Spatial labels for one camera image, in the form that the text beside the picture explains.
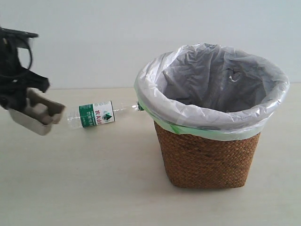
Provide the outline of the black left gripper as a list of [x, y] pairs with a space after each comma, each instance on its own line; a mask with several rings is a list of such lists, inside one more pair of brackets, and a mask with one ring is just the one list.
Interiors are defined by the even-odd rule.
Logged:
[[[50, 87], [48, 78], [30, 71], [33, 56], [29, 42], [38, 36], [32, 32], [0, 29], [0, 106], [4, 109], [24, 109], [27, 88], [46, 92]], [[28, 50], [30, 62], [26, 68], [19, 60], [19, 48]]]

